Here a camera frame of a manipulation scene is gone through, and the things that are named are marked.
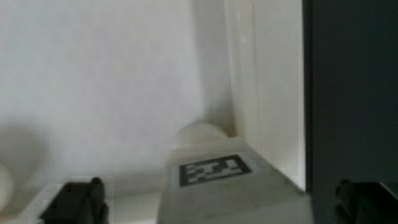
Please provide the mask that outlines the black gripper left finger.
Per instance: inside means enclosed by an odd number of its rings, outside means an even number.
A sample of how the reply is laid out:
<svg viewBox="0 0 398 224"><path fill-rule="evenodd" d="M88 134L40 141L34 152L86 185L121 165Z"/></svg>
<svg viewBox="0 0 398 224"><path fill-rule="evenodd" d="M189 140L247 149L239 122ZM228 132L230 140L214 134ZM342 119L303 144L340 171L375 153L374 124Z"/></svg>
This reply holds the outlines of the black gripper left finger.
<svg viewBox="0 0 398 224"><path fill-rule="evenodd" d="M40 220L43 224L109 224L105 184L98 177L64 184Z"/></svg>

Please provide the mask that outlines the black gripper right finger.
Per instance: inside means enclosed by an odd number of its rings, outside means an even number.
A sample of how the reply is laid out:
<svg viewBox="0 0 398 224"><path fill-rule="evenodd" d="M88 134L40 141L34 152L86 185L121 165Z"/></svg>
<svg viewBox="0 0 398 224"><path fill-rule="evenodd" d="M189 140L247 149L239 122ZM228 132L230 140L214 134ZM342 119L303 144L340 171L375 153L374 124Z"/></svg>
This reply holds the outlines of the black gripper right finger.
<svg viewBox="0 0 398 224"><path fill-rule="evenodd" d="M335 224L398 224L398 182L352 182L336 188Z"/></svg>

